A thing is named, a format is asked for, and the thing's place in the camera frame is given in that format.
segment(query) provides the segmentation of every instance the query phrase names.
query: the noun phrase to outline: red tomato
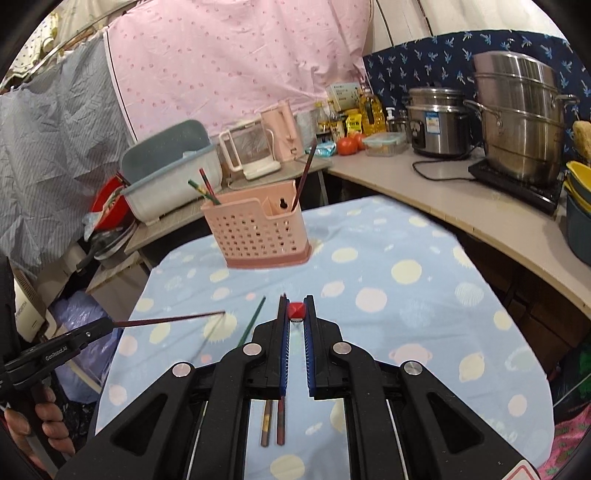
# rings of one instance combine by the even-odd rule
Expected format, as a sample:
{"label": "red tomato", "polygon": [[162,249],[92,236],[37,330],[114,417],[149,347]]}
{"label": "red tomato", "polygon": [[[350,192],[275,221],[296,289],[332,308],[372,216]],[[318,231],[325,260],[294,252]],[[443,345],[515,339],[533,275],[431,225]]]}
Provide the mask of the red tomato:
{"label": "red tomato", "polygon": [[341,138],[336,143],[336,151],[339,155],[353,155],[357,153],[357,140],[351,137]]}
{"label": "red tomato", "polygon": [[367,135],[365,134],[355,134],[353,138],[357,142],[357,149],[358,150],[365,150],[365,144],[363,143],[363,139],[366,138]]}

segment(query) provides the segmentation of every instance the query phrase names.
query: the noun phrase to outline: human hand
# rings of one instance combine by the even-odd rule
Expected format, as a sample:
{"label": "human hand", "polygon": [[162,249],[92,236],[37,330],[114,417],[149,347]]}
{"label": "human hand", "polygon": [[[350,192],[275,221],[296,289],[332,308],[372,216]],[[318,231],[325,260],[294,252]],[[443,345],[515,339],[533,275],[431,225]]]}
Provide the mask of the human hand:
{"label": "human hand", "polygon": [[[58,452],[74,455],[74,444],[70,439],[70,434],[66,425],[63,423],[64,416],[61,410],[55,404],[56,395],[51,388],[45,388],[46,403],[35,405],[37,416],[43,421],[43,432],[49,438],[49,444]],[[42,470],[45,466],[41,460],[33,453],[25,438],[31,433],[31,426],[27,419],[15,410],[6,409],[4,413],[10,435],[18,447],[29,457],[29,459]]]}

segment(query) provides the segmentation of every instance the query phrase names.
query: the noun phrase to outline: pink fabric with dots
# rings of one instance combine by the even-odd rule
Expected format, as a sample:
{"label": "pink fabric with dots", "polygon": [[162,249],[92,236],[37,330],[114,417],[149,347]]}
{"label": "pink fabric with dots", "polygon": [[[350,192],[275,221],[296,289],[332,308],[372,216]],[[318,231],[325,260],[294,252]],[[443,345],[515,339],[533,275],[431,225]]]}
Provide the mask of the pink fabric with dots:
{"label": "pink fabric with dots", "polygon": [[279,100],[310,109],[363,72],[368,0],[150,0],[111,24],[109,68],[143,140],[187,118],[210,136]]}

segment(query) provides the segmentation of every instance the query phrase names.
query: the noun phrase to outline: perforated basket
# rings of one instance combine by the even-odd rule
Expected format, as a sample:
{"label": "perforated basket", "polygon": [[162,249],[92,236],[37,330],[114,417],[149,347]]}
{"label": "perforated basket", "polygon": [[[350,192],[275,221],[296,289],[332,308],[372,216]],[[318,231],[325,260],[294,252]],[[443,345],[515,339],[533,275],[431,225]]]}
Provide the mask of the perforated basket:
{"label": "perforated basket", "polygon": [[294,180],[218,195],[202,206],[228,267],[269,268],[305,263],[312,253]]}

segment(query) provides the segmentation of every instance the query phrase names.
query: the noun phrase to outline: blue tablecloth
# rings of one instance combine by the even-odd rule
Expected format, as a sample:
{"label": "blue tablecloth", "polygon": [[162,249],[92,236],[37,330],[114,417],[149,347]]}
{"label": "blue tablecloth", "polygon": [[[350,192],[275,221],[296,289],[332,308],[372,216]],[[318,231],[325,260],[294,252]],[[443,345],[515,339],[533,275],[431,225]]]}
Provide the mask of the blue tablecloth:
{"label": "blue tablecloth", "polygon": [[[98,430],[176,362],[198,367],[220,360],[238,344],[262,296],[257,323],[276,317],[283,292],[292,301],[312,294],[317,314],[337,322],[345,340],[380,361],[422,362],[528,460],[542,464],[554,431],[544,372],[457,239],[383,197],[310,210],[304,218],[314,246],[304,265],[228,270],[210,236],[177,248],[152,271],[132,320],[227,314],[126,329]],[[285,446],[275,444],[273,427],[271,445],[260,447],[263,406],[252,405],[246,479],[348,478],[343,404],[308,398],[301,325],[291,325]]]}

